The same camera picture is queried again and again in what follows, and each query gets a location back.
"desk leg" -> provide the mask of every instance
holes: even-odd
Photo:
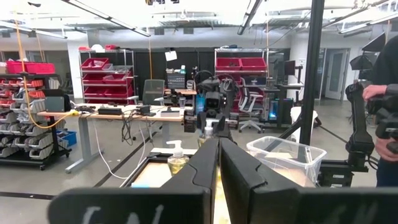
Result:
[[[70,165],[68,168],[65,169],[67,174],[72,172],[78,171],[82,169],[84,166],[87,166],[91,163],[97,156],[100,154],[91,153],[91,146],[90,146],[90,136],[88,134],[88,121],[86,118],[79,118],[79,134],[80,134],[80,147],[81,147],[81,156],[82,158],[76,161],[74,164]]]
[[[167,144],[168,141],[170,141],[170,122],[164,121],[163,122],[163,127],[162,127],[162,135],[163,135],[163,148],[169,148],[170,145]]]

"lab workbench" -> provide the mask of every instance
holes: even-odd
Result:
[[[83,103],[79,104],[77,106],[95,106],[96,110],[102,106],[105,107],[112,107],[109,105],[102,105],[102,104],[89,104],[89,103]],[[121,108],[122,111],[124,112],[124,116],[128,117],[131,113],[132,110],[136,109],[137,105],[127,105],[127,106],[117,106],[117,108]],[[180,111],[180,108],[171,108],[173,111]],[[182,122],[183,121],[183,111],[180,111],[180,116],[175,116],[175,117],[165,117],[165,116],[160,116],[161,111],[167,110],[166,106],[151,106],[151,112],[156,113],[155,116],[141,116],[141,115],[134,115],[133,119],[138,120],[138,121],[160,121],[162,122],[162,137],[163,137],[163,148],[168,148],[169,145],[166,144],[167,141],[170,139],[170,123],[173,122]],[[40,116],[55,116],[55,117],[62,117],[65,116],[66,114],[70,114],[71,112],[65,112],[65,113],[58,113],[58,112],[40,112],[38,115]],[[95,119],[115,119],[115,120],[122,120],[123,117],[121,115],[100,115],[98,113],[92,113],[92,114],[79,114],[78,116],[71,116],[72,118],[78,119],[78,126],[79,126],[79,134],[80,134],[80,144],[81,144],[81,154],[82,158],[72,164],[71,166],[67,167],[65,169],[65,172],[67,174],[70,174],[71,172],[75,172],[76,170],[79,170],[83,168],[84,166],[87,166],[91,161],[93,161],[97,156],[99,156],[99,153],[91,153],[91,144],[90,144],[90,138],[89,138],[89,129],[88,129],[88,118],[95,118]]]

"gray concrete floor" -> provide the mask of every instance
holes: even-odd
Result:
[[[329,129],[343,139],[348,139],[352,133],[352,126],[347,117],[351,114],[351,105],[348,102],[341,104],[339,101],[326,100],[316,103],[316,111],[323,123],[323,127]],[[101,127],[98,130],[99,144],[105,150],[104,157],[109,162],[111,168],[115,167],[128,154],[131,153],[142,142],[140,135],[137,135],[137,141],[133,146],[121,142],[121,122],[120,121],[96,121],[96,126]],[[69,130],[78,130],[76,119],[67,119],[67,128]],[[171,140],[181,139],[183,147],[189,149],[197,148],[197,135],[184,133],[183,127],[178,123],[170,127]],[[272,133],[267,130],[265,135],[278,136],[280,133]],[[233,131],[233,138],[242,148],[246,148],[246,143],[264,134],[258,134],[253,129],[245,129],[242,133]],[[98,151],[94,131],[90,133],[92,151]],[[161,147],[162,135],[154,136],[154,145]],[[345,144],[335,138],[323,129],[313,130],[311,145],[322,148],[327,151],[327,159],[346,159],[348,153],[345,150]],[[149,142],[146,144],[145,154],[148,154],[153,148]],[[142,149],[130,158],[116,173],[121,177],[127,177],[137,166]],[[79,146],[73,148],[70,158],[65,157],[49,167],[45,171],[39,171],[38,168],[1,166],[0,167],[0,192],[20,192],[27,194],[45,194],[57,195],[64,190],[75,187],[92,187],[100,181],[108,170],[101,158],[97,158],[83,170],[66,174],[65,168],[81,158]],[[376,173],[371,169],[366,174],[355,174],[353,187],[375,186]],[[118,187],[123,180],[115,177],[109,178],[102,187]],[[0,196],[0,223],[48,223],[46,219],[46,209],[50,201],[34,198],[14,198]]]

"computer monitor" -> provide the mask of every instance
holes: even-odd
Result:
[[[285,62],[285,75],[295,75],[296,74],[296,61],[286,61]]]

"pipe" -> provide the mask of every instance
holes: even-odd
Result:
[[[362,9],[358,9],[357,11],[351,12],[351,13],[345,15],[345,16],[341,16],[341,17],[335,19],[333,22],[329,22],[329,23],[323,25],[322,28],[330,27],[330,26],[332,26],[333,24],[336,24],[336,23],[338,23],[338,22],[340,22],[340,21],[342,21],[342,20],[344,20],[344,19],[347,19],[347,18],[349,18],[349,17],[351,17],[351,16],[355,16],[355,15],[357,15],[358,13],[361,13],[361,12],[364,12],[364,11],[368,10],[371,6],[378,6],[378,5],[383,4],[383,3],[385,3],[385,2],[388,2],[388,0],[380,0],[380,1],[375,2],[375,3],[373,3],[373,4],[369,4],[368,6],[362,8]]]
[[[312,0],[310,33],[308,35],[308,53],[305,69],[305,87],[303,106],[301,109],[302,128],[300,143],[310,145],[312,132],[312,116],[314,106],[315,80],[318,72],[318,56],[321,45],[322,18],[325,0]]]
[[[262,0],[251,0],[251,1],[256,1],[256,2],[253,4],[253,8],[251,9],[249,14],[248,14],[248,12],[245,12],[245,14],[243,16],[243,26],[241,25],[239,27],[238,35],[242,35],[243,34],[244,30],[246,30],[246,28],[249,26],[249,24],[250,24],[251,20],[253,19],[254,15],[256,15],[257,9],[260,7],[260,5],[262,3]]]

